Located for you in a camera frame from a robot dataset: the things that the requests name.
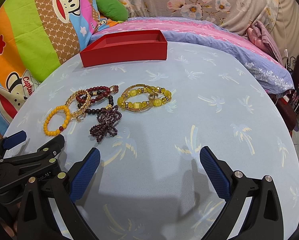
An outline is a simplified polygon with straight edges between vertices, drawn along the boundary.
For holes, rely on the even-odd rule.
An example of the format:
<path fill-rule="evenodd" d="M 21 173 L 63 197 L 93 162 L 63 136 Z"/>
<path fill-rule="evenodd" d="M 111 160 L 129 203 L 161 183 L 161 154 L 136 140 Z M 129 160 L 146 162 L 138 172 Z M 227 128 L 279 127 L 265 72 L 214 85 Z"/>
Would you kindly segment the purple garnet bead strand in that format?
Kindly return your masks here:
<path fill-rule="evenodd" d="M 115 137 L 118 135 L 118 130 L 115 126 L 121 117 L 122 114 L 119 112 L 117 105 L 108 105 L 105 108 L 100 108 L 97 114 L 98 123 L 90 128 L 90 135 L 96 139 L 97 143 L 100 143 L 106 135 Z"/>

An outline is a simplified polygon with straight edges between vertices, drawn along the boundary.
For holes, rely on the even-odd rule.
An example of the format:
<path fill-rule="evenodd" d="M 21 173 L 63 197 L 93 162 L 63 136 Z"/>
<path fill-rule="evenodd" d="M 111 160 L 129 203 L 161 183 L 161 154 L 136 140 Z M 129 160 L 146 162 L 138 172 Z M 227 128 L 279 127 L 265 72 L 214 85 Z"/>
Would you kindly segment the thin gold bangle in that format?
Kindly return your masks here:
<path fill-rule="evenodd" d="M 127 101 L 129 98 L 135 97 L 140 94 L 148 94 L 149 99 L 142 102 L 130 102 Z M 121 96 L 117 100 L 117 105 L 126 111 L 130 112 L 144 112 L 153 107 L 153 99 L 151 96 L 154 96 L 153 89 L 145 84 L 135 84 L 124 90 Z"/>

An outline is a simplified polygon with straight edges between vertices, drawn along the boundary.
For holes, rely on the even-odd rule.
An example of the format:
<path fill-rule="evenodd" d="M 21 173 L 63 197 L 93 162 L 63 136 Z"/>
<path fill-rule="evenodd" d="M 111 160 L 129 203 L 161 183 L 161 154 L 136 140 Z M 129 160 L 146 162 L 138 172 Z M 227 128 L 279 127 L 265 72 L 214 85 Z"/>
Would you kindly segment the gold hoop earring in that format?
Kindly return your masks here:
<path fill-rule="evenodd" d="M 158 93 L 152 92 L 149 94 L 149 101 L 154 101 L 157 98 L 158 98 Z"/>

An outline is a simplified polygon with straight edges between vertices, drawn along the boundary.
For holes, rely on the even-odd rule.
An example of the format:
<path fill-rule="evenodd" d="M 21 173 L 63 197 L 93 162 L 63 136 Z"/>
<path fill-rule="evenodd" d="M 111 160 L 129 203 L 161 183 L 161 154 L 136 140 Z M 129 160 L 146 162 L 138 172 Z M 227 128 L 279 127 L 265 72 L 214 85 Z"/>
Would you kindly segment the red jewelry tray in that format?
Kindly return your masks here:
<path fill-rule="evenodd" d="M 84 67 L 101 64 L 166 60 L 167 40 L 160 30 L 106 34 L 80 52 Z"/>

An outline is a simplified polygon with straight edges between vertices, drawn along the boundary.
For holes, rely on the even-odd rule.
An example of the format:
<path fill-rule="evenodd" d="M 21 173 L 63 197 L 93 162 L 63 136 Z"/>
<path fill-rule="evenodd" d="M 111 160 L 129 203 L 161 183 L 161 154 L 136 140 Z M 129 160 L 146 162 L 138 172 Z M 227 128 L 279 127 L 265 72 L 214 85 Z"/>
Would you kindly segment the colourful monkey cartoon quilt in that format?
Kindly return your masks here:
<path fill-rule="evenodd" d="M 97 0 L 0 0 L 0 138 L 40 83 L 101 28 Z"/>

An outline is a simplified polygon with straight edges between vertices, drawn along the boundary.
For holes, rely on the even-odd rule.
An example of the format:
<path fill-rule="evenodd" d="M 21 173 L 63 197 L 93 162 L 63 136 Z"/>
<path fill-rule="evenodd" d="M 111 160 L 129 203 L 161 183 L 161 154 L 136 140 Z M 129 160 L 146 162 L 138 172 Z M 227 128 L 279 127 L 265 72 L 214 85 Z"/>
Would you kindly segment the green cushion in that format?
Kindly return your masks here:
<path fill-rule="evenodd" d="M 119 0 L 96 0 L 99 12 L 113 21 L 126 21 L 128 11 Z"/>

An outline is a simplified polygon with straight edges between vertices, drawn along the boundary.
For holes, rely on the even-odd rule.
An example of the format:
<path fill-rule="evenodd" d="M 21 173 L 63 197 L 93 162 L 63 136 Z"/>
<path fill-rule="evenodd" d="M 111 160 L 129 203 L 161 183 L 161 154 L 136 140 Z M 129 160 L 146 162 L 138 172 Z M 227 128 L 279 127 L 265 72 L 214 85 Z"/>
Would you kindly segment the pink and blue pillow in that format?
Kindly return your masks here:
<path fill-rule="evenodd" d="M 209 21 L 180 17 L 134 17 L 96 32 L 89 42 L 106 34 L 136 30 L 160 30 L 169 42 L 197 44 L 228 53 L 245 66 L 269 94 L 282 97 L 294 90 L 291 74 L 280 63 L 244 37 Z"/>

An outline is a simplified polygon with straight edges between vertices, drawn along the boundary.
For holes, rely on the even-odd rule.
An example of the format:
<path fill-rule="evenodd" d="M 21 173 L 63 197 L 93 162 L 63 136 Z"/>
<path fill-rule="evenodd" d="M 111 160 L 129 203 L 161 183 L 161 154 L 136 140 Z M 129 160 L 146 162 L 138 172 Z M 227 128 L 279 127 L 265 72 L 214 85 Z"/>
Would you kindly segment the pink folded cloth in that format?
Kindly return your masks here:
<path fill-rule="evenodd" d="M 279 48 L 264 24 L 257 20 L 246 30 L 249 40 L 260 50 L 267 53 L 281 65 L 283 64 Z"/>

